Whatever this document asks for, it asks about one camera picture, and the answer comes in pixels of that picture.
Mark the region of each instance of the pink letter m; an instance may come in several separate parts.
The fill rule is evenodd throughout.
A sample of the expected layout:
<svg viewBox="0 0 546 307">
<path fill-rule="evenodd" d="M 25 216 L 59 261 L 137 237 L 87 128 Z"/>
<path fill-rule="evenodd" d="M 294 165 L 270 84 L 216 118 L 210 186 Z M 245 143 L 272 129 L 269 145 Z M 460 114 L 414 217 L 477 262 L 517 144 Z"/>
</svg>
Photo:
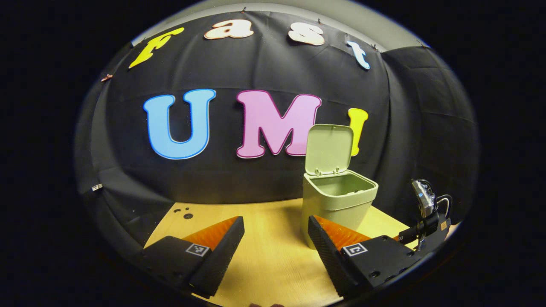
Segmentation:
<svg viewBox="0 0 546 307">
<path fill-rule="evenodd" d="M 237 149 L 241 158 L 257 158 L 265 153 L 259 144 L 259 131 L 265 138 L 269 150 L 278 155 L 282 145 L 292 132 L 292 141 L 286 147 L 291 156 L 304 156 L 307 134 L 314 125 L 321 99 L 313 95 L 297 95 L 281 117 L 275 102 L 266 91 L 250 90 L 237 95 L 245 108 L 245 125 L 242 146 Z"/>
</svg>

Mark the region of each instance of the green trash can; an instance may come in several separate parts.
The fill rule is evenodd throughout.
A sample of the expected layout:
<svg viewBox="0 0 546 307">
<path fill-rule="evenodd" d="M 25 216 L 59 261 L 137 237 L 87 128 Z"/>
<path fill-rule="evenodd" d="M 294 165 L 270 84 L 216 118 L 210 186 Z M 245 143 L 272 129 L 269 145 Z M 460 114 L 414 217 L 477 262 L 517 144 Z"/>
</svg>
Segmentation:
<svg viewBox="0 0 546 307">
<path fill-rule="evenodd" d="M 314 125 L 307 137 L 301 232 L 307 233 L 310 215 L 356 230 L 377 194 L 378 184 L 348 170 L 353 130 L 349 126 Z"/>
</svg>

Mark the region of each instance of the open lid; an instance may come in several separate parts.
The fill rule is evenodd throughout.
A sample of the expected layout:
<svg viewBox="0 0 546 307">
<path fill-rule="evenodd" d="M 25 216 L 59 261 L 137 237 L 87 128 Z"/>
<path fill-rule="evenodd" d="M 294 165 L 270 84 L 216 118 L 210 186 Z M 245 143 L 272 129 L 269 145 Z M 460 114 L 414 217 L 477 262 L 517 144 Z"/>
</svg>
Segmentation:
<svg viewBox="0 0 546 307">
<path fill-rule="evenodd" d="M 310 175 L 344 172 L 351 162 L 353 129 L 340 125 L 314 125 L 307 136 L 305 172 Z"/>
</svg>

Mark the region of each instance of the foam letter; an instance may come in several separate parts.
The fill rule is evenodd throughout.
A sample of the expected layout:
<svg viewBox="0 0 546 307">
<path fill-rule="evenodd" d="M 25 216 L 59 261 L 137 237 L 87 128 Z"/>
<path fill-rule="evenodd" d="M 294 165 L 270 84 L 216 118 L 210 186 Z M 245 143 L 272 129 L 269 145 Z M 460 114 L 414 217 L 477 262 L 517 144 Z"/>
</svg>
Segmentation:
<svg viewBox="0 0 546 307">
<path fill-rule="evenodd" d="M 157 50 L 161 47 L 163 47 L 164 44 L 166 44 L 170 37 L 172 35 L 177 35 L 179 33 L 181 33 L 182 31 L 184 31 L 184 28 L 178 28 L 176 30 L 173 30 L 171 32 L 168 32 L 168 33 L 165 33 L 165 34 L 162 34 L 156 38 L 153 38 L 151 39 L 148 44 L 146 45 L 146 47 L 144 47 L 144 49 L 142 50 L 142 52 L 138 55 L 138 57 L 136 57 L 136 59 L 133 61 L 133 63 L 131 63 L 131 65 L 129 65 L 129 68 L 132 68 L 146 60 L 148 60 L 149 58 L 152 57 L 153 53 L 152 53 L 152 50 Z"/>
<path fill-rule="evenodd" d="M 320 46 L 324 44 L 322 29 L 303 22 L 295 22 L 290 25 L 292 31 L 288 31 L 288 36 L 296 42 L 302 42 L 310 45 Z"/>
<path fill-rule="evenodd" d="M 360 141 L 360 134 L 362 133 L 362 127 L 364 122 L 368 119 L 368 113 L 361 109 L 351 108 L 347 111 L 347 114 L 351 118 L 349 126 L 353 128 L 353 148 L 351 149 L 351 156 L 358 155 L 358 142 Z"/>
<path fill-rule="evenodd" d="M 237 149 L 241 158 L 257 158 L 265 153 L 259 144 L 260 130 L 269 150 L 278 155 L 292 132 L 292 141 L 286 147 L 291 156 L 303 156 L 307 150 L 307 134 L 314 125 L 321 99 L 313 95 L 297 95 L 281 117 L 275 102 L 266 91 L 243 91 L 237 100 L 245 106 L 245 125 L 242 146 Z"/>
<path fill-rule="evenodd" d="M 224 37 L 243 38 L 251 36 L 254 31 L 250 31 L 252 23 L 244 19 L 233 19 L 219 22 L 212 27 L 214 29 L 205 33 L 206 39 L 219 39 Z"/>
<path fill-rule="evenodd" d="M 148 113 L 148 134 L 153 150 L 160 156 L 172 159 L 188 159 L 200 154 L 209 143 L 209 101 L 216 91 L 207 88 L 187 92 L 183 99 L 189 103 L 192 136 L 183 142 L 171 137 L 169 107 L 174 104 L 173 95 L 160 95 L 148 99 L 144 110 Z"/>
<path fill-rule="evenodd" d="M 370 64 L 364 60 L 366 53 L 360 48 L 360 46 L 355 42 L 347 42 L 347 45 L 353 48 L 354 57 L 357 58 L 357 62 L 364 69 L 370 69 Z"/>
</svg>

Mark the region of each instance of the wooden tabletop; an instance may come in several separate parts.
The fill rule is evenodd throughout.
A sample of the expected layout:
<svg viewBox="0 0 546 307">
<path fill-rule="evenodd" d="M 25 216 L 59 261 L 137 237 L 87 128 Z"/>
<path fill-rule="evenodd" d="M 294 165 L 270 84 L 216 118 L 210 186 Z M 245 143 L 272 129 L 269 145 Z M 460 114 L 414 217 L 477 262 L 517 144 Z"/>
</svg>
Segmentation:
<svg viewBox="0 0 546 307">
<path fill-rule="evenodd" d="M 318 252 L 300 232 L 302 199 L 234 205 L 175 203 L 151 234 L 145 248 L 166 235 L 183 238 L 212 224 L 242 216 L 245 235 L 216 292 L 208 301 L 225 307 L 281 304 L 325 306 L 338 302 Z M 185 214 L 192 214 L 185 219 Z M 370 207 L 358 232 L 394 237 L 408 227 Z M 407 244 L 414 248 L 417 241 Z"/>
</svg>

